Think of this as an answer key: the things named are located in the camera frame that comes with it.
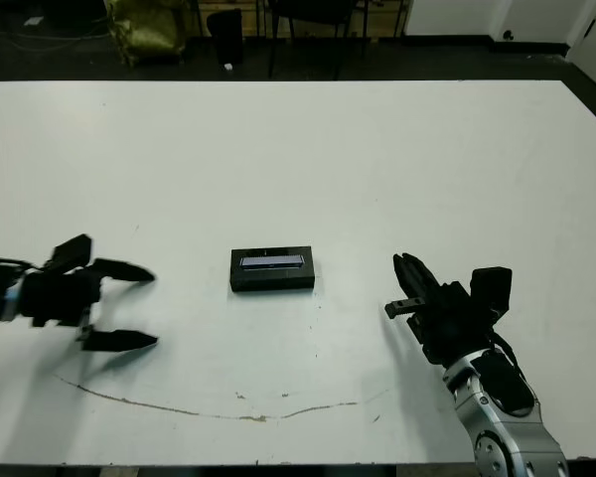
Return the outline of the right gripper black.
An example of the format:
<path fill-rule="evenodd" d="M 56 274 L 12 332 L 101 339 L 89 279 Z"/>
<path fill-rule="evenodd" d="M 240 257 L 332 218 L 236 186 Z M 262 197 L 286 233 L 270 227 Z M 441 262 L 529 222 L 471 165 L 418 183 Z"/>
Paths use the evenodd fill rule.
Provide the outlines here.
<path fill-rule="evenodd" d="M 440 284 L 426 265 L 409 253 L 395 254 L 393 267 L 404 299 L 384 306 L 388 318 L 400 315 L 433 365 L 451 366 L 468 354 L 494 347 L 498 286 L 477 284 L 471 291 L 457 281 Z"/>

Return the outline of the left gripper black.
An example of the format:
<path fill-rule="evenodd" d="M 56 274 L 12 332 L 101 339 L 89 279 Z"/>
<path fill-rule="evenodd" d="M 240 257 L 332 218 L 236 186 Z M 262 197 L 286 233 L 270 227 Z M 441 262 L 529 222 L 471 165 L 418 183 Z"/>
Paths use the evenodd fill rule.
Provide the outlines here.
<path fill-rule="evenodd" d="M 90 324 L 91 305 L 101 298 L 102 276 L 128 282 L 152 282 L 147 268 L 126 261 L 97 258 L 94 271 L 56 274 L 32 272 L 21 285 L 19 314 L 32 319 L 33 327 L 49 321 L 80 328 L 77 338 L 89 352 L 128 352 L 156 345 L 158 338 L 134 330 L 96 331 Z"/>

